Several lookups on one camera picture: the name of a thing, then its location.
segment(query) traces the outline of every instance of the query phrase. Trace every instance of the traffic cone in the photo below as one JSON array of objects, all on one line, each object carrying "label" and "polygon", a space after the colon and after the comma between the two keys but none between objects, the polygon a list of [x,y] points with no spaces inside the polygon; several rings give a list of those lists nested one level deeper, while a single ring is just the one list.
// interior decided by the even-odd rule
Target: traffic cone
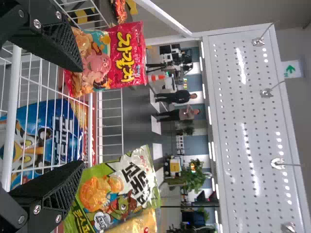
[{"label": "traffic cone", "polygon": [[159,74],[159,75],[148,75],[148,82],[154,82],[154,81],[158,81],[158,80],[162,80],[165,79],[166,75],[163,74]]}]

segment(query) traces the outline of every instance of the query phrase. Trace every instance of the exit sign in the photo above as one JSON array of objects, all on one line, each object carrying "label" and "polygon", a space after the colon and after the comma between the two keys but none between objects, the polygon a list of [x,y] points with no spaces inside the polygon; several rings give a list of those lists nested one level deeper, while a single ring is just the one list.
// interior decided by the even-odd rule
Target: exit sign
[{"label": "exit sign", "polygon": [[285,78],[301,78],[302,71],[298,60],[282,62]]}]

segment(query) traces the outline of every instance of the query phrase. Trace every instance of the metal hook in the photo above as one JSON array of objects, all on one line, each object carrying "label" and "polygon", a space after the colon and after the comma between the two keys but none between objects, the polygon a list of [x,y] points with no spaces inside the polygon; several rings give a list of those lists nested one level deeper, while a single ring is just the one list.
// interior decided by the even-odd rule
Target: metal hook
[{"label": "metal hook", "polygon": [[284,163],[284,159],[275,158],[271,160],[271,167],[276,168],[278,170],[285,169],[285,166],[303,166],[301,164],[286,164]]},{"label": "metal hook", "polygon": [[271,28],[272,25],[274,25],[275,23],[278,23],[278,21],[274,22],[274,23],[271,23],[269,25],[269,27],[263,32],[263,34],[261,35],[261,37],[257,37],[255,39],[252,39],[252,44],[253,46],[256,46],[256,47],[261,47],[264,45],[264,41],[263,41],[263,36],[266,34],[266,32],[269,30],[269,28]]},{"label": "metal hook", "polygon": [[266,89],[260,90],[260,92],[259,92],[260,96],[261,96],[262,98],[270,98],[270,97],[272,97],[272,96],[273,96],[273,95],[271,94],[272,90],[273,90],[275,87],[279,86],[281,83],[284,83],[284,82],[285,82],[285,80],[280,81],[278,84],[274,85],[274,86],[271,87],[271,88],[266,88]]},{"label": "metal hook", "polygon": [[293,222],[286,222],[281,224],[281,231],[283,233],[296,233],[296,225]]}]

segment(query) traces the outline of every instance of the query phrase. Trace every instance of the white ceiling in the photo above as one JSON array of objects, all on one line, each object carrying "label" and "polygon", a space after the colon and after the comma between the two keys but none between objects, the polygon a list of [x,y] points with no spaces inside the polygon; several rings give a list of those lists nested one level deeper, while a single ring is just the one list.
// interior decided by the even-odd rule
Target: white ceiling
[{"label": "white ceiling", "polygon": [[[302,27],[311,20],[311,0],[152,0],[192,32],[280,20],[279,29]],[[145,37],[177,34],[138,6],[134,21],[144,21]]]}]

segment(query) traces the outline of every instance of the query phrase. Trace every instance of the black trousers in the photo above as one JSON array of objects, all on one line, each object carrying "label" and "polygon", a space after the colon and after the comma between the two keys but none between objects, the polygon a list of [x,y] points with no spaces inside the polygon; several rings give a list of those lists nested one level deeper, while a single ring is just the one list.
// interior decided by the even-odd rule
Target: black trousers
[{"label": "black trousers", "polygon": [[180,120],[180,118],[179,118],[179,109],[175,109],[175,110],[172,110],[172,111],[160,113],[159,116],[169,116],[169,117],[166,117],[166,118],[161,118],[159,120],[160,122]]},{"label": "black trousers", "polygon": [[164,99],[157,99],[156,102],[166,102],[166,103],[175,103],[176,94],[175,93],[160,93],[155,95],[155,97],[165,97]]}]

